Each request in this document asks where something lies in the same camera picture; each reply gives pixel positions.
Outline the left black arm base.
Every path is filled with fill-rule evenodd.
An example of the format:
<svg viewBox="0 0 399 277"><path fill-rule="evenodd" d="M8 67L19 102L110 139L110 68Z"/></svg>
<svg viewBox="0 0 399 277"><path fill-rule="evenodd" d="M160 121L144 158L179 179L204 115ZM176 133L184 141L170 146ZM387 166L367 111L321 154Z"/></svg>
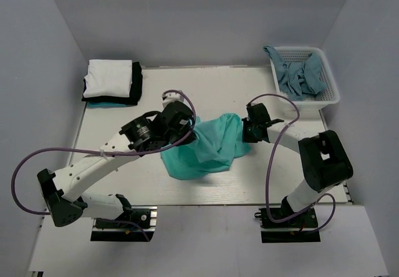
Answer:
<svg viewBox="0 0 399 277"><path fill-rule="evenodd" d="M157 207L133 207L116 219L96 218L91 241L148 243L156 228Z"/></svg>

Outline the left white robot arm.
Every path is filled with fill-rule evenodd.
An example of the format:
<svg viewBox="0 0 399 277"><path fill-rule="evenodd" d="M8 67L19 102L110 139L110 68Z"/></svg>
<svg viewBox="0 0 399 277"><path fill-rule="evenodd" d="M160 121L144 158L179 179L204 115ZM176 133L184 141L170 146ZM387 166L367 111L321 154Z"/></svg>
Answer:
<svg viewBox="0 0 399 277"><path fill-rule="evenodd" d="M195 112L180 101L163 111L151 111L124 125L94 154L54 172L44 169L37 178L42 196L56 227L67 226L81 217L111 221L126 226L133 216L130 202L121 194L98 195L88 189L147 152L173 144L192 142Z"/></svg>

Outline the teal green t shirt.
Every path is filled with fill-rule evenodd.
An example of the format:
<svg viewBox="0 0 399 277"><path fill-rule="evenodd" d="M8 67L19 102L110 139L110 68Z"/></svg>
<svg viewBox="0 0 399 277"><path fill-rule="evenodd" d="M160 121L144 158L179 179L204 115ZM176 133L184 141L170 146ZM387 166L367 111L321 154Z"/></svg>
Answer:
<svg viewBox="0 0 399 277"><path fill-rule="evenodd" d="M209 121L201 121L198 117L194 133L193 142L161 153L166 171L174 179L194 180L228 171L234 159L251 150L243 142L243 123L234 113L225 113Z"/></svg>

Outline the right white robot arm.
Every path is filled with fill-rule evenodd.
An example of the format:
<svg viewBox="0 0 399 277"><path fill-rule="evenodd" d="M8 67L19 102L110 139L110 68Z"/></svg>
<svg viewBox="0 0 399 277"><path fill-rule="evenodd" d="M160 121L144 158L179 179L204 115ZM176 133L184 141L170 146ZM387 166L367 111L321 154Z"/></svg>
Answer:
<svg viewBox="0 0 399 277"><path fill-rule="evenodd" d="M353 166L345 152L339 136L333 130L313 134L294 127L296 120L286 123L282 119L271 119L264 104L246 106L248 116L243 121L243 142L272 144L267 165L265 200L266 222L296 226L303 222L317 202L328 191L353 177ZM269 186L272 164L279 146L288 148L300 156L303 181L281 201L272 214Z"/></svg>

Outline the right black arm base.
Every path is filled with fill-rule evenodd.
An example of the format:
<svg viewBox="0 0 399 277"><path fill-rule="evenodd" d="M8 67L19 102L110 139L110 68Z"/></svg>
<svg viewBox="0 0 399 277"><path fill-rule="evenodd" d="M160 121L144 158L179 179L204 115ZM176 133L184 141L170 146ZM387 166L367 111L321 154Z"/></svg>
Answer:
<svg viewBox="0 0 399 277"><path fill-rule="evenodd" d="M318 243L319 227L315 210L311 208L305 213L282 223L274 223L267 216L266 208L260 208L254 214L260 221L262 243Z"/></svg>

